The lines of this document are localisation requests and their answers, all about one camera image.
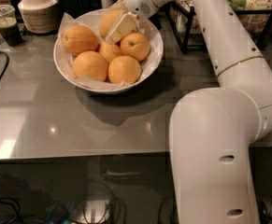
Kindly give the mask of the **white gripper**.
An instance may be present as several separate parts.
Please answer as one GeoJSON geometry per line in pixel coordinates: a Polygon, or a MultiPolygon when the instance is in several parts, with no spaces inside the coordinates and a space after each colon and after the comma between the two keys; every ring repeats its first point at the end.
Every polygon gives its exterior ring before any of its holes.
{"type": "Polygon", "coordinates": [[[158,7],[151,0],[124,0],[124,4],[130,12],[121,15],[110,28],[106,37],[109,44],[119,42],[134,31],[137,28],[137,17],[148,19],[158,11],[158,7]]]}

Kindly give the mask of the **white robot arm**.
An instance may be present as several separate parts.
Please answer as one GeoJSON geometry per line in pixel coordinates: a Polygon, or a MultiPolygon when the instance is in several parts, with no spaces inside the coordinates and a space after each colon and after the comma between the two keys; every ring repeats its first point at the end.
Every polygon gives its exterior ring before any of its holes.
{"type": "MultiPolygon", "coordinates": [[[[140,18],[176,0],[120,0],[140,18]]],[[[249,146],[272,131],[272,70],[227,0],[192,0],[219,85],[174,107],[169,148],[179,224],[260,224],[249,146]]]]}

